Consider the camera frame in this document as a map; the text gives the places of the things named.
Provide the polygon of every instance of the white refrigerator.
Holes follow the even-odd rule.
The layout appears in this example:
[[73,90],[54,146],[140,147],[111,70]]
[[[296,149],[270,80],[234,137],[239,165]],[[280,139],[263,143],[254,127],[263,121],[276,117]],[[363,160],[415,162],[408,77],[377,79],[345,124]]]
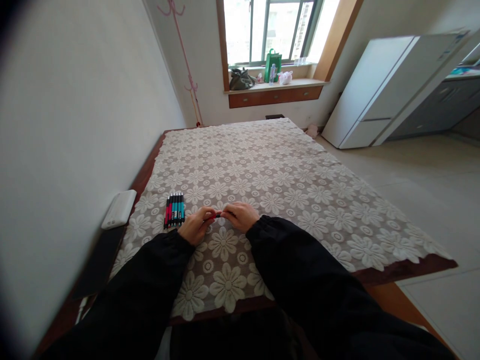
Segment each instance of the white refrigerator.
[[321,136],[339,149],[370,146],[460,39],[442,34],[371,40]]

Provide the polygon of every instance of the floor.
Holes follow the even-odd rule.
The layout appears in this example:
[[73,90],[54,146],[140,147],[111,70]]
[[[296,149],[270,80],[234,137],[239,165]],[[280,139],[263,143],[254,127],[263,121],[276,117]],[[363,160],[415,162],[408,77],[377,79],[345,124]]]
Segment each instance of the floor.
[[457,261],[397,285],[459,358],[480,359],[480,147],[447,135],[348,150],[316,141]]

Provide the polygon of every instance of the black sleeve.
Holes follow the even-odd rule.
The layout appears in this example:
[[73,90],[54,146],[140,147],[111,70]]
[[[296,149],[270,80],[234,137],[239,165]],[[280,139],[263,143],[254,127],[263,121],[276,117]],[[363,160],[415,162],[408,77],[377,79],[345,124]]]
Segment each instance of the black sleeve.
[[194,251],[176,230],[157,235],[41,359],[153,359]]
[[263,215],[246,233],[278,305],[322,359],[454,359],[429,332],[388,314],[311,235]]

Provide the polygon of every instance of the bed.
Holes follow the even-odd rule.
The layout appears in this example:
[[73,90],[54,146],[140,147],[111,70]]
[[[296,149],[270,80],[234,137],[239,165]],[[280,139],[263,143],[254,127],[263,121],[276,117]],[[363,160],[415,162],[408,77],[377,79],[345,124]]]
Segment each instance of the bed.
[[[288,118],[168,131],[134,184],[138,195],[111,276],[142,245],[172,230],[163,229],[172,192],[183,192],[186,215],[243,201],[292,221],[365,286],[458,266]],[[216,219],[188,263],[171,323],[273,306],[250,248],[245,235]]]

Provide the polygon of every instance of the pink coat rack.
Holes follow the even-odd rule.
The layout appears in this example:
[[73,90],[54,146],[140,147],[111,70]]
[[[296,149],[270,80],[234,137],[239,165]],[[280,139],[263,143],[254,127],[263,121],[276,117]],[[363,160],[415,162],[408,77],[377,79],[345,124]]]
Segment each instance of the pink coat rack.
[[160,12],[166,17],[170,16],[170,14],[173,14],[173,20],[175,21],[176,32],[180,40],[181,50],[183,51],[183,58],[185,59],[186,69],[188,70],[188,81],[190,82],[190,88],[187,88],[186,86],[184,86],[184,88],[185,90],[190,92],[191,102],[193,104],[193,109],[195,110],[196,127],[198,128],[204,125],[204,121],[202,120],[202,113],[200,112],[199,100],[197,99],[197,89],[199,88],[199,85],[197,83],[194,84],[192,73],[190,72],[189,61],[187,59],[187,53],[185,52],[184,41],[182,40],[182,34],[180,33],[179,22],[177,21],[177,15],[182,16],[184,14],[185,5],[183,5],[181,12],[178,12],[175,7],[175,1],[174,0],[167,0],[167,1],[170,7],[168,9],[168,12],[163,11],[158,5],[157,5],[157,9],[160,10]]

